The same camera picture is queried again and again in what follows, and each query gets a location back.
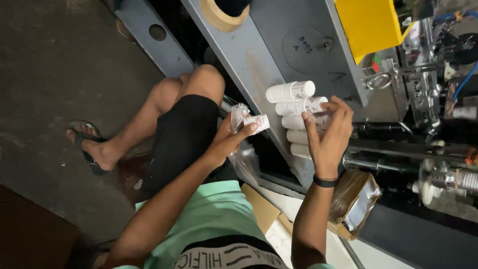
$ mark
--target mint green t-shirt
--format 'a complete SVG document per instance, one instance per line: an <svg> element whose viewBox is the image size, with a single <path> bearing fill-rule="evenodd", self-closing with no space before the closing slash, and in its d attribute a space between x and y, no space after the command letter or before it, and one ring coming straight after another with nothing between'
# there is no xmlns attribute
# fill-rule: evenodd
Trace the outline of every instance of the mint green t-shirt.
<svg viewBox="0 0 478 269"><path fill-rule="evenodd" d="M145 202L136 204L138 211ZM201 185L144 269L240 269L251 265L287 269L257 226L236 180ZM116 269L138 269L120 266ZM333 269L315 264L308 269Z"/></svg>

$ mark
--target man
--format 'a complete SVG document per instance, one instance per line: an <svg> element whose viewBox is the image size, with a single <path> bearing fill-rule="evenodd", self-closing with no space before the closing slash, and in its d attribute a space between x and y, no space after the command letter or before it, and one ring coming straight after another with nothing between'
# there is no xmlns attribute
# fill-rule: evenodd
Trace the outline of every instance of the man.
<svg viewBox="0 0 478 269"><path fill-rule="evenodd" d="M224 87L218 71L202 65L191 75L156 85L138 114L109 141L103 142L88 122L70 124L66 136L84 151L97 175L155 136L152 176L144 179L137 212L102 268L286 268L257 226L238 182L231 178L202 184L257 129L253 123L232 134L230 115L217 128ZM325 259L326 226L353 112L337 97L323 108L333 116L322 139L312 117L302 115L316 178L294 223L295 269L332 268Z"/></svg>

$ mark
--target dark floor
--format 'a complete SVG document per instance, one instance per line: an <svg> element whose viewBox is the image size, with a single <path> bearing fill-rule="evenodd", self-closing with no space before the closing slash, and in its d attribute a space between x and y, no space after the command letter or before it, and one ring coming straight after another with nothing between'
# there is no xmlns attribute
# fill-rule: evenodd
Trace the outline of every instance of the dark floor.
<svg viewBox="0 0 478 269"><path fill-rule="evenodd" d="M133 208L114 173L91 174L65 128L84 119L115 134L162 75L100 0L2 0L0 33L0 184L92 242L116 238Z"/></svg>

